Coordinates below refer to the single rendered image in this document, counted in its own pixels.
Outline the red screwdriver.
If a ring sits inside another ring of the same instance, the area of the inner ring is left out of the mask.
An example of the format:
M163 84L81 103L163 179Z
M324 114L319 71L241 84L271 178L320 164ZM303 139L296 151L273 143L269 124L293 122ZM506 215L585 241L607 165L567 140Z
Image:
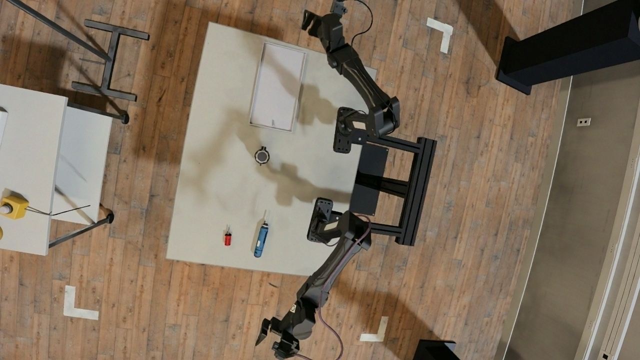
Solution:
M229 233L230 227L228 227L228 232L225 234L225 245L230 246L231 244L231 234Z

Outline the white hollow tube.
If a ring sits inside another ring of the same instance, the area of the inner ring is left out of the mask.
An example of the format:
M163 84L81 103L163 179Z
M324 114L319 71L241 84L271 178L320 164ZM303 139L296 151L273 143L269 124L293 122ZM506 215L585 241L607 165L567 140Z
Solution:
M256 153L255 157L256 157L256 160L259 161L259 163L265 163L269 159L268 155L269 153L265 152L265 150L261 150L261 151L259 150Z

